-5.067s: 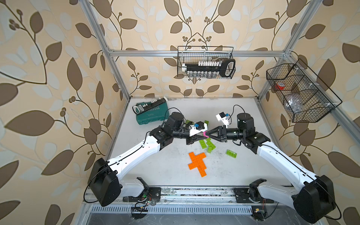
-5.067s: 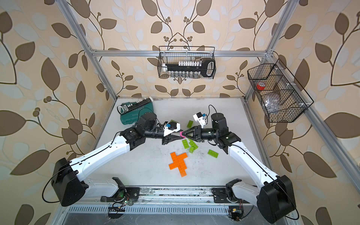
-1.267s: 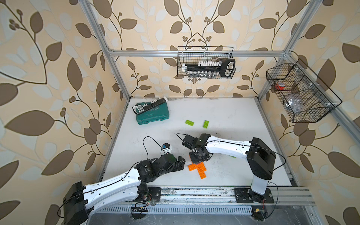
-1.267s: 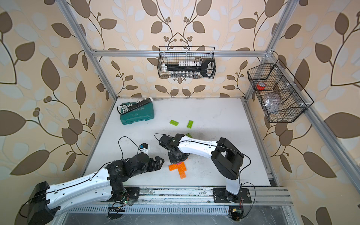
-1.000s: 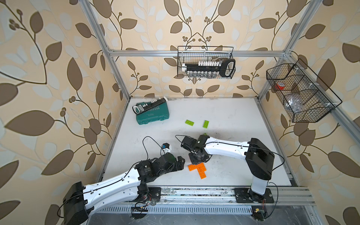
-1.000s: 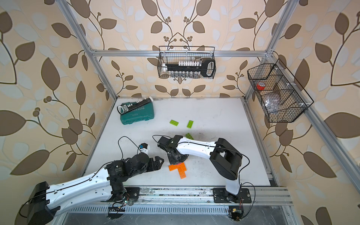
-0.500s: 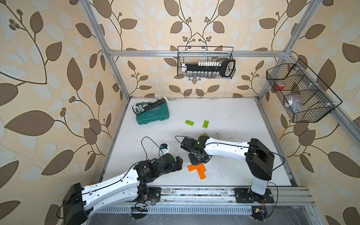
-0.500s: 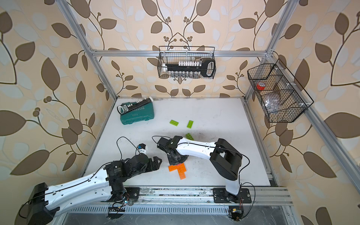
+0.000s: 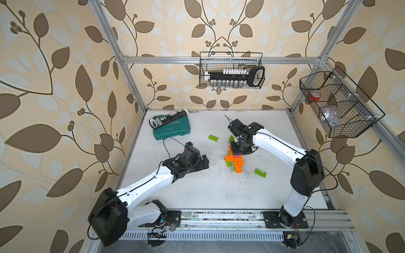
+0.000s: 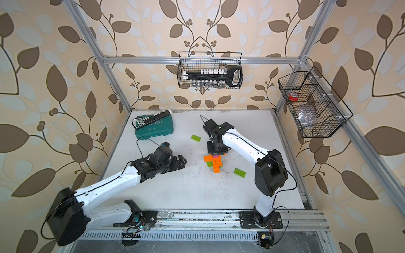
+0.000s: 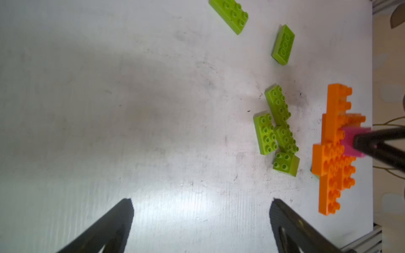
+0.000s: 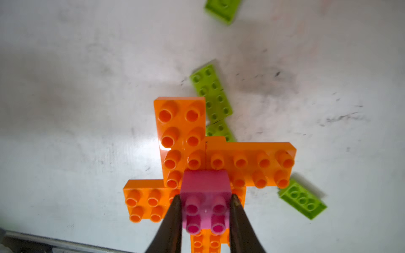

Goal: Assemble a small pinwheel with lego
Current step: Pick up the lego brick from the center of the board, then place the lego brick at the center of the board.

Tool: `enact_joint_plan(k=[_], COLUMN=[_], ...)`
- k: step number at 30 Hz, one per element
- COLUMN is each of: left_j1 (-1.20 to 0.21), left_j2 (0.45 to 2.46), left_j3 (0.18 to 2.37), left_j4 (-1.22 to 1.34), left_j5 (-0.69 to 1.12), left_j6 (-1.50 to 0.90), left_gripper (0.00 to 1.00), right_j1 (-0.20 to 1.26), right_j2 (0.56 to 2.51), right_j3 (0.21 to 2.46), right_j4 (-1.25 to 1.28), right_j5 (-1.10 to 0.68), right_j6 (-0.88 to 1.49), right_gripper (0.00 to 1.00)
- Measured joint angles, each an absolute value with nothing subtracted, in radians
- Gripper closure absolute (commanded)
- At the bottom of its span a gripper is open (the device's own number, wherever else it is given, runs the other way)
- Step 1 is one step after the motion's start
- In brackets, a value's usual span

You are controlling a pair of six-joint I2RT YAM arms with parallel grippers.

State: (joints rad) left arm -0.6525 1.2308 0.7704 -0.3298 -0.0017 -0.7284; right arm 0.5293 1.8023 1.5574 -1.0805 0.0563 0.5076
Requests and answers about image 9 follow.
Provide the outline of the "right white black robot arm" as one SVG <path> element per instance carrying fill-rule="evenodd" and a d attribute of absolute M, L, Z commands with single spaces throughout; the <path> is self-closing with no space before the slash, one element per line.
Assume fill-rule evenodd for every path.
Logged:
<path fill-rule="evenodd" d="M 278 157 L 291 169 L 291 191 L 279 211 L 265 211 L 263 218 L 268 229 L 307 228 L 304 214 L 309 200 L 322 192 L 320 184 L 330 172 L 323 164 L 318 151 L 298 148 L 270 133 L 262 125 L 253 122 L 249 125 L 240 120 L 229 120 L 228 130 L 232 133 L 226 163 L 233 165 L 237 174 L 243 172 L 243 156 L 264 149 Z"/>

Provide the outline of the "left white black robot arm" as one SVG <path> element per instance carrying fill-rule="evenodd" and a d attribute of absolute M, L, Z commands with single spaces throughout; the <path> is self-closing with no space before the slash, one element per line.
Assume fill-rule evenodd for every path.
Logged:
<path fill-rule="evenodd" d="M 184 151 L 159 163 L 156 171 L 132 185 L 112 190 L 107 188 L 97 199 L 88 217 L 89 228 L 104 246 L 115 243 L 128 227 L 166 223 L 167 209 L 159 201 L 141 203 L 160 189 L 185 175 L 209 168 L 209 159 L 188 142 Z"/>

